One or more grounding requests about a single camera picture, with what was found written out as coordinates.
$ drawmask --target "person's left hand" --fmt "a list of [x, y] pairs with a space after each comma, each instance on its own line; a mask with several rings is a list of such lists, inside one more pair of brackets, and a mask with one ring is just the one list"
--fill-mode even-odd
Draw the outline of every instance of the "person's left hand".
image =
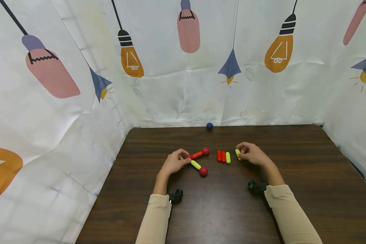
[[171, 153], [165, 160], [159, 174], [169, 177], [173, 173], [176, 173], [180, 169], [182, 169], [184, 165], [189, 164], [191, 162], [191, 159], [184, 159], [181, 156], [181, 154], [190, 155], [187, 151], [183, 149], [179, 149]]

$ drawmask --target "hand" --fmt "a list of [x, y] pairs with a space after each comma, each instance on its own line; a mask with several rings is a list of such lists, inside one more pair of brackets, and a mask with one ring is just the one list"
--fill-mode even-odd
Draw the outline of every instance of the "hand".
[[159, 174], [169, 177], [173, 173], [178, 172], [184, 165], [189, 164], [191, 159], [183, 159], [181, 154], [190, 155], [187, 151], [179, 149], [168, 155]]
[[240, 159], [248, 160], [251, 164], [266, 166], [272, 163], [272, 160], [255, 144], [242, 142], [236, 146], [241, 153], [237, 155]]

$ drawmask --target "wooden table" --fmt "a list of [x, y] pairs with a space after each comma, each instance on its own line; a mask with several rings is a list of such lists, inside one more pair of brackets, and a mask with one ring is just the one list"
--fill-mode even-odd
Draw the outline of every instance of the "wooden table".
[[[324, 243], [366, 243], [366, 183], [319, 126], [293, 125], [132, 129], [77, 244], [134, 243], [167, 155], [205, 146], [210, 155], [196, 161], [207, 177], [188, 165], [170, 178], [168, 191], [181, 188], [184, 196], [172, 206], [167, 243], [282, 243], [266, 202], [247, 190], [260, 170], [235, 157], [242, 141], [278, 165]], [[232, 163], [218, 163], [217, 150], [229, 151]]]

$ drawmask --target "fabric backdrop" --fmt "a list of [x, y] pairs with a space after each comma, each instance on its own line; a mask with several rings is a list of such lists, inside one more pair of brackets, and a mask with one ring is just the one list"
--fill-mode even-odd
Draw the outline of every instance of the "fabric backdrop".
[[208, 122], [323, 125], [366, 179], [366, 0], [0, 0], [0, 244], [75, 243], [132, 127]]

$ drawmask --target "blue ball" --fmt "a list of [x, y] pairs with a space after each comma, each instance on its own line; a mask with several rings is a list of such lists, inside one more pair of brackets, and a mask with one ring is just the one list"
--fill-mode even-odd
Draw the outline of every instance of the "blue ball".
[[212, 123], [208, 123], [208, 124], [206, 125], [206, 128], [207, 128], [208, 130], [213, 129], [213, 124], [212, 124]]

